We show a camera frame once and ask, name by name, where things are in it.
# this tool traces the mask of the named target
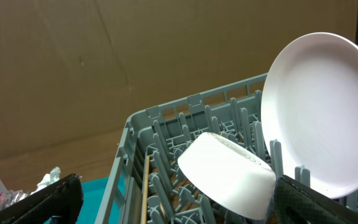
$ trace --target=cardboard wall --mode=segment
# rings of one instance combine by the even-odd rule
[[[310,32],[354,40],[356,0],[0,0],[0,158],[267,72]]]

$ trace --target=wooden stick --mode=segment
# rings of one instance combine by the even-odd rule
[[[146,165],[144,166],[145,175],[143,180],[143,201],[142,201],[142,221],[141,224],[147,223],[147,195],[149,194],[149,171],[150,156],[146,157]]]

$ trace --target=teal mat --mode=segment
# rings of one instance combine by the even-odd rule
[[[82,189],[84,192],[84,204],[82,205],[80,216],[77,223],[94,223],[98,214],[99,206],[103,198],[104,189],[108,177],[92,180],[82,183]],[[118,181],[118,189],[124,195],[124,180],[120,177]],[[117,205],[113,203],[109,218],[109,224],[117,224],[119,219],[119,209]]]

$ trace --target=white bowl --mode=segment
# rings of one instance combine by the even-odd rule
[[[223,207],[251,219],[264,219],[275,174],[264,161],[214,133],[201,134],[178,158],[184,175]]]
[[[261,118],[265,142],[282,144],[285,175],[303,164],[329,198],[357,190],[358,46],[329,33],[294,40],[267,75]]]

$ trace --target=dish rack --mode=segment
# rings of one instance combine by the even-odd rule
[[[283,174],[281,144],[270,141],[269,156],[260,123],[262,92],[251,89],[267,73],[188,96],[131,115],[95,223],[274,223],[241,217],[215,203],[181,172],[177,159],[201,133],[220,134],[254,153]],[[310,186],[310,171],[294,167],[295,179]],[[124,189],[118,189],[118,183]],[[336,200],[358,212],[358,191]],[[119,217],[110,217],[112,208]]]

